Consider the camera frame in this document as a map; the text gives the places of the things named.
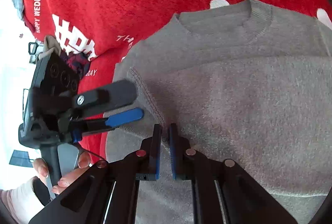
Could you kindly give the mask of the person's left hand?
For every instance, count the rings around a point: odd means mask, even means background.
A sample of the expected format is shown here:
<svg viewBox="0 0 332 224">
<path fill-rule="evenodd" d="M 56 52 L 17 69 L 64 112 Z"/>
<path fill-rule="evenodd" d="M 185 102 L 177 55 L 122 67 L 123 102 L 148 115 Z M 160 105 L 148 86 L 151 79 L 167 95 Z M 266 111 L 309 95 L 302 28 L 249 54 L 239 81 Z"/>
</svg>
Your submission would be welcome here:
<svg viewBox="0 0 332 224">
<path fill-rule="evenodd" d="M 77 178 L 79 178 L 85 171 L 89 169 L 91 164 L 91 156 L 88 152 L 83 152 L 79 157 L 78 168 L 71 171 L 70 173 L 62 176 L 58 182 L 53 186 L 51 192 L 54 194 L 61 194 L 69 185 L 71 185 Z M 42 158 L 37 158 L 33 162 L 33 168 L 37 172 L 37 177 L 44 183 L 47 184 L 48 168 Z"/>
</svg>

